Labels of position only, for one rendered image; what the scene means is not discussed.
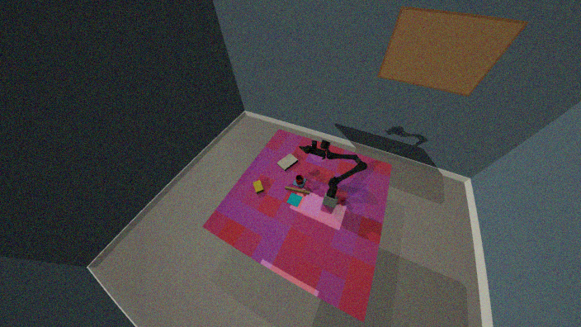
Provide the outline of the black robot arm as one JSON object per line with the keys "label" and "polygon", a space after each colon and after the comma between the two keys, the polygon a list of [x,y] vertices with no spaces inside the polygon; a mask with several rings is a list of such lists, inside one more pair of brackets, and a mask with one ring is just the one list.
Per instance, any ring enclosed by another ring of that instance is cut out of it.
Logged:
{"label": "black robot arm", "polygon": [[[337,191],[338,191],[337,185],[345,178],[352,176],[354,173],[358,173],[360,171],[366,170],[367,163],[362,162],[356,154],[336,154],[336,153],[330,152],[330,150],[328,149],[330,146],[330,143],[331,142],[328,142],[327,140],[322,140],[322,143],[320,145],[321,149],[319,149],[318,156],[323,157],[322,159],[326,159],[325,156],[328,159],[354,159],[357,163],[357,166],[355,168],[344,173],[342,176],[340,176],[338,178],[334,177],[334,178],[330,179],[330,181],[328,183],[330,188],[328,189],[327,197],[331,197],[331,198],[335,199]],[[316,140],[312,140],[311,148],[317,149],[317,141]],[[325,152],[327,152],[327,155],[325,154]]]}

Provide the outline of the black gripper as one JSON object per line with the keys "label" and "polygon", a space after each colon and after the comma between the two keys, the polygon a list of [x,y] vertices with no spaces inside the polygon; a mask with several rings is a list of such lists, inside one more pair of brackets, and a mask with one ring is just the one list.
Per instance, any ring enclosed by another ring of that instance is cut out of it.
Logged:
{"label": "black gripper", "polygon": [[311,148],[311,146],[306,145],[306,146],[299,146],[300,149],[302,149],[306,154],[314,154],[314,155],[318,155],[319,149],[314,149]]}

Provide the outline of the yellow flat bar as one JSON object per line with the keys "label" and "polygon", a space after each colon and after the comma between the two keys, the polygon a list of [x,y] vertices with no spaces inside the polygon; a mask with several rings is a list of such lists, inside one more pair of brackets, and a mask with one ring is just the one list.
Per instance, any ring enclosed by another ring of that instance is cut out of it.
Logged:
{"label": "yellow flat bar", "polygon": [[264,191],[260,180],[253,182],[253,186],[257,194]]}

